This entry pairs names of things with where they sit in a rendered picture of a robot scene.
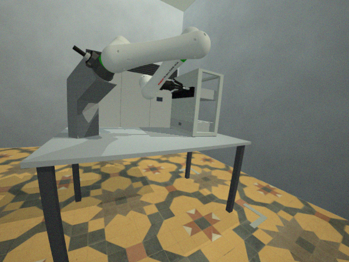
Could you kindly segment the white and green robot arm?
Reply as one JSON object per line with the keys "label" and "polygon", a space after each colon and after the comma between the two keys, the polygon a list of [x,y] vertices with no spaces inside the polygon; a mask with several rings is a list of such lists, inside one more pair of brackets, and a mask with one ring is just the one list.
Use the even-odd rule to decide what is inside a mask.
{"label": "white and green robot arm", "polygon": [[210,47],[207,33],[188,27],[179,36],[141,43],[130,43],[123,36],[117,36],[102,50],[101,56],[93,50],[85,53],[76,46],[73,50],[83,56],[87,67],[106,81],[111,81],[115,73],[162,62],[153,76],[142,75],[139,79],[142,96],[151,100],[187,59],[205,57]]}

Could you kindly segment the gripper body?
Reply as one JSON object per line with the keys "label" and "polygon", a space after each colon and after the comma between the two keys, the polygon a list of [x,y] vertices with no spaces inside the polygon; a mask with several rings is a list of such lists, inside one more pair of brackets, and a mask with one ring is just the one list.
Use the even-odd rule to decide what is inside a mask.
{"label": "gripper body", "polygon": [[[169,90],[169,91],[172,91],[174,90],[174,88],[172,87],[175,87],[174,85],[172,85],[172,81],[165,81],[165,86],[164,86],[164,90]],[[174,84],[174,83],[173,83]]]}

